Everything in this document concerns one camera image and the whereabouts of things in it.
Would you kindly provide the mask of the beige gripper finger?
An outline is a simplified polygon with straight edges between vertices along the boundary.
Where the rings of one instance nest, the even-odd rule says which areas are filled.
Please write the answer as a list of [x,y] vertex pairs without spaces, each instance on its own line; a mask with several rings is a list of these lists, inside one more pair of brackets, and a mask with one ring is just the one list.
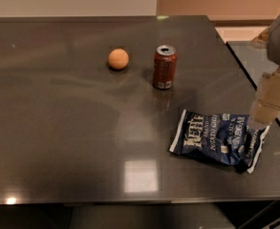
[[269,77],[262,91],[257,90],[250,111],[248,125],[262,130],[280,114],[280,66]]
[[249,45],[254,49],[265,49],[267,43],[269,42],[269,27],[261,31],[257,36],[255,36],[249,43]]

